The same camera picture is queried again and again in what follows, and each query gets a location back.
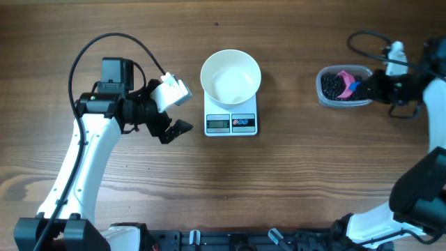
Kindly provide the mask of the pink scoop blue handle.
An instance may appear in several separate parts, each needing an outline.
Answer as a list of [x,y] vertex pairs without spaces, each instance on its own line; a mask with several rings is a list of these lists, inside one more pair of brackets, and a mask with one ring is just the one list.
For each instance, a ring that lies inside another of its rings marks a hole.
[[341,78],[341,93],[337,96],[337,100],[352,101],[356,99],[356,89],[360,85],[362,79],[358,76],[346,72],[345,70],[337,74]]

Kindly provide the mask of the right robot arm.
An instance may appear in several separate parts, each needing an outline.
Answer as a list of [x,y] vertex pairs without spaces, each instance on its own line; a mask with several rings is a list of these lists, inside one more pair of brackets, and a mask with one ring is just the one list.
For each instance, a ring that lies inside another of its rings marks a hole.
[[377,59],[387,68],[352,88],[391,109],[410,101],[425,105],[429,150],[397,180],[388,202],[333,222],[327,250],[389,250],[391,241],[406,236],[431,245],[445,235],[445,38],[426,41],[417,65],[407,62],[399,43],[386,50]]

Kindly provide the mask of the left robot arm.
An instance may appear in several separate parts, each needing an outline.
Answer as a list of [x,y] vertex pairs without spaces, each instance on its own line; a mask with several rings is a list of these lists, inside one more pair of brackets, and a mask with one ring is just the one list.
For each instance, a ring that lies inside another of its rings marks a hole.
[[171,73],[134,89],[137,63],[104,58],[102,75],[92,92],[75,105],[74,128],[59,175],[33,218],[20,218],[14,231],[19,250],[154,250],[157,243],[139,223],[94,226],[95,204],[108,159],[126,125],[145,125],[168,144],[192,129],[165,112],[191,98],[188,87]]

